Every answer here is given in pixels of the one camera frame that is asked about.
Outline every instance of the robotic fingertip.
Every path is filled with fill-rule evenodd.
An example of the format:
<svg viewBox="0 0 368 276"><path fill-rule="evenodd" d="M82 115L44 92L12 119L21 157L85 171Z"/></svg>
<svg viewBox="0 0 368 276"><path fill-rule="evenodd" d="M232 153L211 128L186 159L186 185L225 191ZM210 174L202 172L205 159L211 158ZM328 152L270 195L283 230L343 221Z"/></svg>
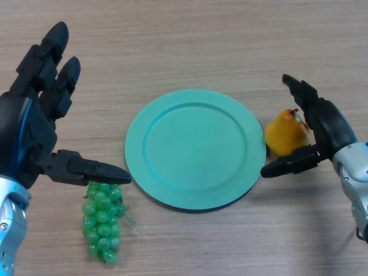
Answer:
<svg viewBox="0 0 368 276"><path fill-rule="evenodd" d="M77 57L73 56L71 59L67 61L67 63L60 70L59 75L67 75L69 78L72 79L74 84L76 84L80 73L81 73L81 63Z"/></svg>
<svg viewBox="0 0 368 276"><path fill-rule="evenodd" d="M129 184L132 182L131 175L120 167L100 163L97 172L93 175L94 179L99 179L100 182L110 184Z"/></svg>
<svg viewBox="0 0 368 276"><path fill-rule="evenodd" d="M57 45L60 47L60 51L64 52L69 39L68 26L63 21L58 22L48 31L45 38L56 42Z"/></svg>
<svg viewBox="0 0 368 276"><path fill-rule="evenodd" d="M288 75L288 74L283 74L282 75L282 82L286 85L291 85L294 84L295 82L299 82L296 78Z"/></svg>

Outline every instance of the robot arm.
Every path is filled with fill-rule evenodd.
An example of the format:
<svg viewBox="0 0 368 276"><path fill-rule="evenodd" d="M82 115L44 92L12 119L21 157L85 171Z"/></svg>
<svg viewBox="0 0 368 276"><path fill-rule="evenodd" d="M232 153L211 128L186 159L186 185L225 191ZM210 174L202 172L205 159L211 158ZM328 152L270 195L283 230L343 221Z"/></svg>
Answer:
<svg viewBox="0 0 368 276"><path fill-rule="evenodd" d="M0 276L14 275L17 251L26 236L29 189L40 174L54 182L87 186L90 181L131 183L123 169L78 152L53 152L56 120L66 116L81 71L76 57L57 66L68 43L68 27L56 24L31 46L18 77L0 96Z"/></svg>
<svg viewBox="0 0 368 276"><path fill-rule="evenodd" d="M261 176L298 174L329 159L340 177L345 195L351 201L356 235L368 242L368 146L357 140L337 107L320 98L311 85L289 75L283 76L283 83L304 112L305 122L313 131L316 144L296 149L289 156L265 165Z"/></svg>

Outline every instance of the silver robotic wrist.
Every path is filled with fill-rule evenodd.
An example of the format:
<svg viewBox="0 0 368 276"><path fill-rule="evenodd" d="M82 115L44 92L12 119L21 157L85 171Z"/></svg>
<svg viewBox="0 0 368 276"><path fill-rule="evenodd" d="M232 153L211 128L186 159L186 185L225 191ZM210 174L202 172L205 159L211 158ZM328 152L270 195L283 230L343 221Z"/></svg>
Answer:
<svg viewBox="0 0 368 276"><path fill-rule="evenodd" d="M368 242L368 147L362 142L348 145L332 161L343 191L351 201L357 233Z"/></svg>
<svg viewBox="0 0 368 276"><path fill-rule="evenodd" d="M30 199L26 188L0 176L0 276L14 275L17 252L27 233Z"/></svg>

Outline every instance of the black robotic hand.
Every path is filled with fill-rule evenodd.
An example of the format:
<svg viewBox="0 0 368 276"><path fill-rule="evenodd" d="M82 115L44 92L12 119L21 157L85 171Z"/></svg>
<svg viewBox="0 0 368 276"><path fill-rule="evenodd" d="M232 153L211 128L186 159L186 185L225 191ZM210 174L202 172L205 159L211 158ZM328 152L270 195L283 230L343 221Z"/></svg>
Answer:
<svg viewBox="0 0 368 276"><path fill-rule="evenodd" d="M320 98L317 90L303 80L300 82L284 74L282 81L304 112L305 122L313 131L316 144L298 148L291 155L265 165L260 172L264 178L310 170L321 161L332 160L343 147L357 142L349 123L332 102Z"/></svg>
<svg viewBox="0 0 368 276"><path fill-rule="evenodd" d="M0 96L0 174L26 189L40 174L82 186L89 181L131 183L119 167L83 159L78 152L52 152L58 140L55 121L67 114L81 71L72 57L58 74L68 37L67 25L56 24L40 45L31 46L16 70L17 79Z"/></svg>

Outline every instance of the wood grain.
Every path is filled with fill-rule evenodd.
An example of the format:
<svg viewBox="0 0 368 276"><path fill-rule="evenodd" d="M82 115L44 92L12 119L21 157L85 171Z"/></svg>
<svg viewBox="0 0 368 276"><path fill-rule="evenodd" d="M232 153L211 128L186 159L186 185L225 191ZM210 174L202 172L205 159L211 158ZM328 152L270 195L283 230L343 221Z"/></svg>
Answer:
<svg viewBox="0 0 368 276"><path fill-rule="evenodd" d="M263 123L294 108L283 73L305 79L368 139L366 0L3 0L0 83L6 91L29 47L65 21L64 62L82 73L58 122L57 149L125 167L124 139L136 113L178 89L220 91ZM218 212L183 214L124 187L129 214L117 267L86 256L85 188L40 177L16 275L366 275L368 246L352 239L350 204L332 166L260 179Z"/></svg>

